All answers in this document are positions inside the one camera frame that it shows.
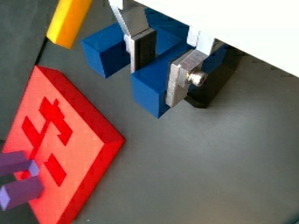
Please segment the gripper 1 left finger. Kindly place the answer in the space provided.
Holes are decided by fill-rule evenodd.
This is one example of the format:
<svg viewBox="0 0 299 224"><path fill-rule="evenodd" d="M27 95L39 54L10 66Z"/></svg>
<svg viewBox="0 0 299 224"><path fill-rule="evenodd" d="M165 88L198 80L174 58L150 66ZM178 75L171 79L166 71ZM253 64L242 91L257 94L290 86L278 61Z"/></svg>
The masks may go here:
<svg viewBox="0 0 299 224"><path fill-rule="evenodd" d="M157 30L150 27L140 3L135 0L108 0L108 3L124 33L134 73L155 59Z"/></svg>

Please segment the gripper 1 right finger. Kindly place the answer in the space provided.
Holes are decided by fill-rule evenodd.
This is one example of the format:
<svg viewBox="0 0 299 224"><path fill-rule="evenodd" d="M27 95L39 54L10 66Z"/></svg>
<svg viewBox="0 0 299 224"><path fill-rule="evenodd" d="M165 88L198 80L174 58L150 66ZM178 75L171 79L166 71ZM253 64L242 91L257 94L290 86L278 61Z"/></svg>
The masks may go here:
<svg viewBox="0 0 299 224"><path fill-rule="evenodd" d="M187 40L179 44L170 64L166 104L173 108L189 94L190 86L201 87L219 67L227 45L198 27L191 26Z"/></svg>

